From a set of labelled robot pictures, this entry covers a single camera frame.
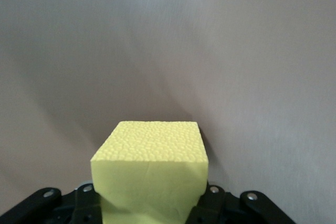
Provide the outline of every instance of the yellow foam block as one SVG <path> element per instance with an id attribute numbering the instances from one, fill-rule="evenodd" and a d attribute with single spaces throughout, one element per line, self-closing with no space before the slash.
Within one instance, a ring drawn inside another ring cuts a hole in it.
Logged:
<path id="1" fill-rule="evenodd" d="M 182 224 L 204 193 L 196 122 L 120 122 L 91 159 L 105 224 Z"/>

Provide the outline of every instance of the gray background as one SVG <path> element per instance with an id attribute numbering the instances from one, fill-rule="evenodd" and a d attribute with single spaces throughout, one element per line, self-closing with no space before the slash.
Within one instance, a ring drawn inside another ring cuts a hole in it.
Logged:
<path id="1" fill-rule="evenodd" d="M 0 0 L 0 212 L 122 120 L 197 121 L 212 182 L 336 223 L 336 0 Z"/>

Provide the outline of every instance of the white fabric backdrop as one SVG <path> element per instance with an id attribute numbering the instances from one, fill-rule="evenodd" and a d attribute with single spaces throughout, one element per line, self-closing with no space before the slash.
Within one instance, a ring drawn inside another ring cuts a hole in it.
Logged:
<path id="1" fill-rule="evenodd" d="M 0 213 L 119 121 L 202 128 L 210 181 L 336 223 L 335 0 L 0 0 Z"/>

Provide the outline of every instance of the foam block front face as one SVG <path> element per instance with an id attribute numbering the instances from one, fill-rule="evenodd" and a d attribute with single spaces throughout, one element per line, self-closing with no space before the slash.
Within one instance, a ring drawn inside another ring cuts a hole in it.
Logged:
<path id="1" fill-rule="evenodd" d="M 120 122 L 91 159 L 105 224 L 182 224 L 204 193 L 208 158 L 195 122 Z"/>

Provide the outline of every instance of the screw head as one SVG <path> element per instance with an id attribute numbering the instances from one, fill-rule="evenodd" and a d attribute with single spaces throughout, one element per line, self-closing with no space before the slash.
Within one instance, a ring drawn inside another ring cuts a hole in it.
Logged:
<path id="1" fill-rule="evenodd" d="M 216 194 L 216 193 L 219 192 L 219 189 L 218 189 L 218 187 L 216 187 L 216 186 L 212 186 L 212 187 L 210 187 L 210 191 L 211 191 L 213 194 Z"/>
<path id="2" fill-rule="evenodd" d="M 247 198 L 250 199 L 250 200 L 257 200 L 258 196 L 254 193 L 248 193 Z"/>
<path id="3" fill-rule="evenodd" d="M 44 193 L 43 197 L 47 198 L 47 197 L 50 197 L 53 194 L 54 194 L 54 190 L 50 190 L 50 191 L 47 191 L 46 193 Z"/>
<path id="4" fill-rule="evenodd" d="M 86 186 L 83 188 L 83 191 L 87 192 L 87 191 L 91 191 L 93 188 L 92 188 L 92 185 L 89 185 L 89 186 Z"/>

